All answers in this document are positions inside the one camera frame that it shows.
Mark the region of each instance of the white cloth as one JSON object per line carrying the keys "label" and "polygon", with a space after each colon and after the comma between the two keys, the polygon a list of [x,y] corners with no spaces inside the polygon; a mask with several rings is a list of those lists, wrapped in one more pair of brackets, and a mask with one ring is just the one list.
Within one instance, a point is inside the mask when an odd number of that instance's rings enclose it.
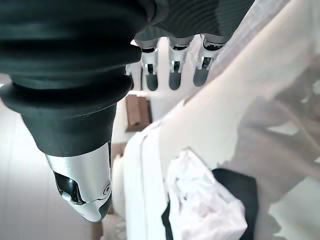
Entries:
{"label": "white cloth", "polygon": [[239,240],[245,207],[190,150],[172,160],[166,178],[174,240]]}
{"label": "white cloth", "polygon": [[128,240],[166,240],[161,216],[168,200],[159,158],[159,130],[162,122],[175,116],[183,106],[181,101],[162,120],[135,134],[125,148],[123,173]]}
{"label": "white cloth", "polygon": [[[220,165],[256,179],[256,240],[318,240],[319,54],[320,1],[290,1],[217,79],[162,123],[160,137],[153,136],[157,142],[145,145],[157,150],[143,154],[138,168],[161,159],[163,175],[170,160],[191,146],[210,168]],[[126,158],[137,162],[129,152]],[[135,174],[141,186],[155,179]],[[129,178],[125,184],[134,187]],[[147,208],[157,207],[150,196],[137,195]],[[127,201],[137,195],[126,190]],[[141,211],[134,207],[127,209],[131,216]],[[133,229],[152,222],[128,224]]]}

